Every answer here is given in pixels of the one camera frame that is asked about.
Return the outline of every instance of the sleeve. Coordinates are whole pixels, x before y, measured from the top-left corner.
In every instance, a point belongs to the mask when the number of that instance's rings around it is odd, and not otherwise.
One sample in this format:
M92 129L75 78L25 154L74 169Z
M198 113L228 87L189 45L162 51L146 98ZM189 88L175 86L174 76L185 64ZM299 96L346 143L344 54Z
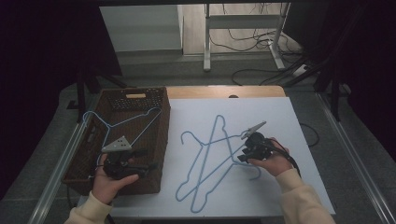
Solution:
M315 190L303 182L296 169L278 175L276 181L282 190L280 203L287 224L335 223Z
M110 213L112 206L101 203L92 193L88 197L87 202L70 211L69 219L65 224L73 223L105 223L106 216Z

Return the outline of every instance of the white wall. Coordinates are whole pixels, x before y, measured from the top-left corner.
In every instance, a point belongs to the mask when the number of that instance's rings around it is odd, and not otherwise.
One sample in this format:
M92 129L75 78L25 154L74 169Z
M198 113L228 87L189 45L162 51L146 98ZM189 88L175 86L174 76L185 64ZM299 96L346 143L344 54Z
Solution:
M177 6L100 7L114 50L181 49Z

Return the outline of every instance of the person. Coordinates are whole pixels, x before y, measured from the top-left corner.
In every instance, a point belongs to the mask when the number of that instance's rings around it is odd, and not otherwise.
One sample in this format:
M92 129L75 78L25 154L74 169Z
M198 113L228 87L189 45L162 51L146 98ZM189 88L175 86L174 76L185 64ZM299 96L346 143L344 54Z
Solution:
M272 142L275 147L283 148L275 138L272 138ZM106 154L102 156L101 164L103 164L105 158ZM282 155L274 152L265 161L255 159L248 159L247 161L264 168L276 178L282 192L280 205L286 224L335 223L330 213L321 204L315 190L304 183L297 170ZM117 191L134 183L138 178L138 175L131 175L121 180L113 180L106 176L103 166L99 166L87 202L80 207L73 208L65 224L104 223L112 208L110 203L116 196Z

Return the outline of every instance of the sweatshirt cuff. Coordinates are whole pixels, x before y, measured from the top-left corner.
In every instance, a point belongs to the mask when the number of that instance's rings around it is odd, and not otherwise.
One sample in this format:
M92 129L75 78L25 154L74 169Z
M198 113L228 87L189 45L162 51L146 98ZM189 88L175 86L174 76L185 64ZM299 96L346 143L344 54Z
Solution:
M282 193L289 192L293 189L299 188L304 184L303 180L297 173L296 169L289 169L276 177Z
M78 210L78 212L87 217L90 220L98 220L103 221L106 219L106 216L110 213L112 206L101 203L97 200L92 192L90 192L90 196L88 197L87 202L85 202Z

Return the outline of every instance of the basket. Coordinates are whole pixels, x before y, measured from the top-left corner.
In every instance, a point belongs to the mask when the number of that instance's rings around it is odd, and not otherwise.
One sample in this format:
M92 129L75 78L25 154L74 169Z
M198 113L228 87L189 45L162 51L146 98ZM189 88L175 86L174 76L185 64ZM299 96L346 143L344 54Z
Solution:
M88 118L85 120L87 126L62 182L77 193L88 195L92 189L89 176L93 174L102 147L125 136L129 143L137 138L133 149L148 150L147 156L134 159L135 164L157 162L158 167L146 178L125 186L119 195L160 192L170 117L166 88L102 90L93 112L84 115ZM108 129L106 123L118 125Z

